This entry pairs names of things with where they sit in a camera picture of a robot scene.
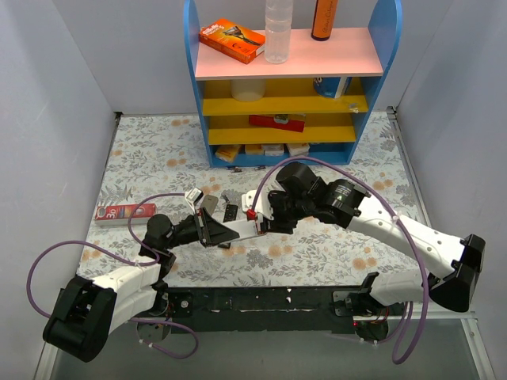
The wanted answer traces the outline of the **white remote control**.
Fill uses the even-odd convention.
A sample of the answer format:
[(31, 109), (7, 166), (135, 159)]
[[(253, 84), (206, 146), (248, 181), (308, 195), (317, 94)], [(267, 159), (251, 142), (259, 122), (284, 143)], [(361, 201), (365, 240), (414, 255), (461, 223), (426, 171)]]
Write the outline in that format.
[(257, 220), (236, 220), (232, 222), (225, 222), (223, 225), (229, 230), (234, 231), (234, 237), (231, 241), (241, 241), (251, 238), (257, 238), (261, 235), (257, 234), (255, 223)]

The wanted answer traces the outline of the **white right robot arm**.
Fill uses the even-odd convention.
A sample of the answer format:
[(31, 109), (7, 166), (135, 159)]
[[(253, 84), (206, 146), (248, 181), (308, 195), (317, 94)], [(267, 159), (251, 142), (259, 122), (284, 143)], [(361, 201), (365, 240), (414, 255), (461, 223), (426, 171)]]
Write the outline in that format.
[(398, 302), (433, 301), (454, 312), (469, 310), (482, 272), (483, 238), (444, 234), (402, 215), (350, 174), (325, 182), (307, 160), (287, 159), (270, 170), (279, 191), (265, 192), (258, 186), (252, 209), (270, 221), (269, 231), (290, 234), (299, 220), (313, 217), (374, 238), (414, 259), (414, 271), (368, 275), (356, 296), (366, 314)]

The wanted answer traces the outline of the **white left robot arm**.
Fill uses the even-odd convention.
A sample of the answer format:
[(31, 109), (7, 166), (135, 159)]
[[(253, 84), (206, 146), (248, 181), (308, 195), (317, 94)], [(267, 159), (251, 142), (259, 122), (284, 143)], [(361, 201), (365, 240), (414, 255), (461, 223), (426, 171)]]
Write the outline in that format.
[(181, 308), (163, 280), (176, 260), (172, 248), (193, 242), (215, 246), (244, 236), (238, 222), (218, 222), (204, 208), (178, 224), (162, 214), (152, 216), (133, 265), (94, 279), (75, 276), (59, 292), (44, 327), (44, 341), (91, 361), (109, 334), (131, 318), (172, 317)]

